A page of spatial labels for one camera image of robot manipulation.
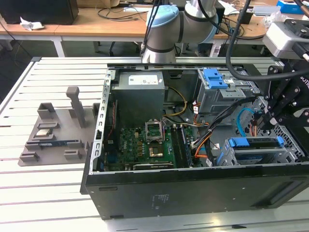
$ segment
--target blue plastic latch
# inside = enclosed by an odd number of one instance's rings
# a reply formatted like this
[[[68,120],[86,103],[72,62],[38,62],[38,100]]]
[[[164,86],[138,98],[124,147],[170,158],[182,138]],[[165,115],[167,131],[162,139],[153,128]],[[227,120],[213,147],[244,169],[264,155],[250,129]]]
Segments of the blue plastic latch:
[[[248,140],[246,138],[241,138],[241,137],[230,138],[228,142],[230,143],[231,147],[250,146]]]
[[[278,140],[278,143],[280,144],[280,146],[284,146],[284,139],[282,139],[281,136],[277,136],[277,140]]]
[[[218,159],[217,159],[217,165],[219,164],[219,162],[220,162],[220,160],[222,159],[222,157],[223,157],[223,152],[221,152],[220,156],[219,156]]]
[[[235,147],[236,144],[234,143],[233,139],[229,139],[228,142],[230,143],[231,147]]]
[[[227,88],[227,84],[223,81],[222,75],[216,69],[204,69],[204,78],[208,81],[210,89]]]

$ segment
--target black computer case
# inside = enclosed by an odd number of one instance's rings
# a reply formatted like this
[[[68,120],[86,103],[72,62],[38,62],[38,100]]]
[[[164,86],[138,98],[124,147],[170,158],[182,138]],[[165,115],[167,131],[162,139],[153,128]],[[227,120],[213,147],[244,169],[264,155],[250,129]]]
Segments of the black computer case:
[[[0,0],[0,14],[7,24],[30,22],[71,25],[78,15],[76,0]]]

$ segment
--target blue box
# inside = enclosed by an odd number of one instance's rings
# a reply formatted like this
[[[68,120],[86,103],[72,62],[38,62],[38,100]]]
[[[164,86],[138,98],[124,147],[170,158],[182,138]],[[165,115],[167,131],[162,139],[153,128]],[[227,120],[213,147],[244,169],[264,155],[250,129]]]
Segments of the blue box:
[[[299,8],[299,6],[293,2],[286,2],[286,1],[278,1],[277,6],[281,6],[281,13],[283,14],[298,14],[298,15],[303,15],[303,11]]]

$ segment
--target desk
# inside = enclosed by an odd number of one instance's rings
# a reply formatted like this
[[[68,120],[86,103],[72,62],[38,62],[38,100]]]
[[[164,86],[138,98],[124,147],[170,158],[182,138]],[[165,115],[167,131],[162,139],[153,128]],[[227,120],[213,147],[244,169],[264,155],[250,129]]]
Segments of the desk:
[[[131,15],[134,12],[110,13],[109,17]],[[147,13],[140,16],[146,20]],[[53,41],[59,57],[65,57],[62,41],[120,41],[142,42],[146,31],[146,23],[138,16],[138,20],[129,22],[115,22],[97,15],[94,8],[80,8],[78,17],[73,25],[45,25],[44,29],[28,31],[19,24],[3,25],[17,40],[45,40]],[[0,40],[12,38],[0,27]]]
[[[131,15],[132,12],[110,13],[109,17]],[[145,20],[147,13],[140,14]],[[7,25],[2,23],[17,40],[47,40],[53,41],[59,57],[65,57],[62,41],[116,41],[116,42],[142,42],[146,31],[146,23],[138,16],[138,20],[129,22],[115,22],[97,15],[94,8],[79,9],[78,17],[73,25],[45,25],[44,29],[28,31],[20,25]],[[229,18],[236,21],[237,16]],[[263,17],[253,16],[249,25],[245,28],[244,36],[257,36],[264,34],[266,29],[261,23]],[[12,39],[3,28],[0,28],[0,40]],[[227,39],[227,35],[219,33],[210,41],[213,43],[211,57],[218,56],[221,45]],[[262,44],[262,40],[239,40],[238,44]]]
[[[178,58],[177,62],[224,64],[225,59]],[[108,63],[140,63],[140,59],[42,58],[28,65],[0,105],[1,232],[230,231],[235,224],[248,227],[241,232],[309,228],[309,189],[278,209],[102,221],[89,195],[79,193],[83,164],[19,167],[40,103],[70,107],[66,89],[73,85],[80,89],[83,106],[92,107],[100,101]],[[232,58],[232,63],[253,63],[262,74],[277,64],[270,58]]]

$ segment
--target yellow cable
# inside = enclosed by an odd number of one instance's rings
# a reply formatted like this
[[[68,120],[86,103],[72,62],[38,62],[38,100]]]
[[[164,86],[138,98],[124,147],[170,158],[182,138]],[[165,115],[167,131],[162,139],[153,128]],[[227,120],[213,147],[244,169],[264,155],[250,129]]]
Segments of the yellow cable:
[[[187,101],[186,99],[184,98],[184,96],[175,88],[171,87],[171,86],[168,86],[168,88],[171,88],[173,89],[176,93],[179,94],[179,96],[181,96],[181,98],[183,99],[183,102],[184,102],[184,107],[183,107],[183,110],[181,110],[180,112],[177,112],[177,113],[173,113],[173,114],[166,114],[166,115],[163,115],[163,116],[177,116],[177,115],[180,115],[182,114],[183,112],[185,112],[186,108],[187,108]]]

